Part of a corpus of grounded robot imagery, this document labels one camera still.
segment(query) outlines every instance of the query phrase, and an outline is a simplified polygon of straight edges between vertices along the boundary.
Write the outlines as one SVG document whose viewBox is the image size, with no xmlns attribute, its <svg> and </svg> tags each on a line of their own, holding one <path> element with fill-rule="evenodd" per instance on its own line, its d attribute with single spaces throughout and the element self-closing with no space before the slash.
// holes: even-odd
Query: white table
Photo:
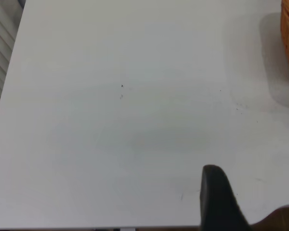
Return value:
<svg viewBox="0 0 289 231">
<path fill-rule="evenodd" d="M 205 164 L 250 223 L 288 205 L 279 17 L 280 0 L 28 0 L 0 102 L 0 228 L 198 225 Z"/>
</svg>

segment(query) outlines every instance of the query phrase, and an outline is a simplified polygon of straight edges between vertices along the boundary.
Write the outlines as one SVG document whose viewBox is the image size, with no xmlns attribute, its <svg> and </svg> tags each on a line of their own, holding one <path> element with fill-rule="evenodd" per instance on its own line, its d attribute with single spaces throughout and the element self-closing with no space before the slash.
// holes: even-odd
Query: white blind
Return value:
<svg viewBox="0 0 289 231">
<path fill-rule="evenodd" d="M 22 12 L 17 0 L 0 0 L 0 97 Z"/>
</svg>

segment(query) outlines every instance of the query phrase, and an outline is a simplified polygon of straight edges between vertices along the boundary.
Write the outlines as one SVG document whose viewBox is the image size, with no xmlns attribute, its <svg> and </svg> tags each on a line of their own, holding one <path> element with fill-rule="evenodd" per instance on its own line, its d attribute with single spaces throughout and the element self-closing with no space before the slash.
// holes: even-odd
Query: black object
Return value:
<svg viewBox="0 0 289 231">
<path fill-rule="evenodd" d="M 200 230 L 250 231 L 224 171 L 214 165 L 202 170 Z"/>
</svg>

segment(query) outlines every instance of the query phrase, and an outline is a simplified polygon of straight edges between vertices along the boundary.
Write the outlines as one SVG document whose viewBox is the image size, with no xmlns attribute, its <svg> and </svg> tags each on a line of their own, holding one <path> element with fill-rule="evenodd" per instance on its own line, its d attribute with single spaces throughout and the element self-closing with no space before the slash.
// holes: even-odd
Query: table surface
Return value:
<svg viewBox="0 0 289 231">
<path fill-rule="evenodd" d="M 0 102 L 0 228 L 192 226 L 202 167 L 289 205 L 280 0 L 28 0 Z"/>
</svg>

